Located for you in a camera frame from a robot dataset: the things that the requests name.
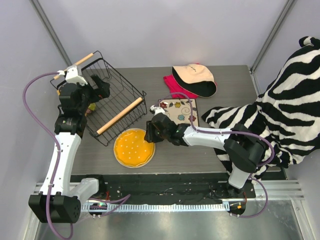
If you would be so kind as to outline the green dotted round plate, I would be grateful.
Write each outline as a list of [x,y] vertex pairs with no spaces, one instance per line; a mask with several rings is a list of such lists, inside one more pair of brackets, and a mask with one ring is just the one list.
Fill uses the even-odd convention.
[[96,110],[96,104],[95,104],[95,103],[91,103],[91,104],[88,106],[88,109],[91,110],[91,111],[95,111],[95,110]]

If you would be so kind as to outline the cream flower square plate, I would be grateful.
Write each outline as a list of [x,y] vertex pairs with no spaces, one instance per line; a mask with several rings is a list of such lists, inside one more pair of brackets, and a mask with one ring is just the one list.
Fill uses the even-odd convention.
[[164,99],[159,103],[165,114],[175,124],[190,124],[191,120],[195,127],[199,126],[197,101],[195,98]]

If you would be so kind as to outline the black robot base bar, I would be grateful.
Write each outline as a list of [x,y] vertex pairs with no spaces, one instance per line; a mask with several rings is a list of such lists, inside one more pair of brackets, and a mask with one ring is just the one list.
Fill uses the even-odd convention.
[[128,196],[128,205],[204,205],[256,197],[249,181],[242,190],[228,192],[225,173],[96,174],[95,178],[105,197]]

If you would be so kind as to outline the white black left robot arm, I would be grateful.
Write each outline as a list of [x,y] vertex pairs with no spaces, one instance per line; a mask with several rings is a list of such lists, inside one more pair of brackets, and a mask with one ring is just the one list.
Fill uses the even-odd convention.
[[54,125],[54,151],[45,181],[28,205],[41,223],[69,223],[78,221],[81,206],[90,198],[106,196],[107,186],[99,174],[87,175],[70,188],[71,172],[78,147],[87,125],[86,112],[90,104],[110,96],[110,84],[91,75],[90,83],[64,82],[59,88],[59,115]]

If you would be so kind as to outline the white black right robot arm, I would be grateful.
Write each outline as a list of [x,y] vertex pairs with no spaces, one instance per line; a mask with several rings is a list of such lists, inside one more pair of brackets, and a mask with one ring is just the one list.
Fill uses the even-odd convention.
[[188,123],[175,124],[164,113],[156,113],[146,122],[144,140],[159,143],[167,140],[175,146],[204,146],[225,151],[231,161],[226,193],[233,198],[244,191],[244,185],[263,159],[267,148],[260,136],[242,124],[233,128],[203,128]]

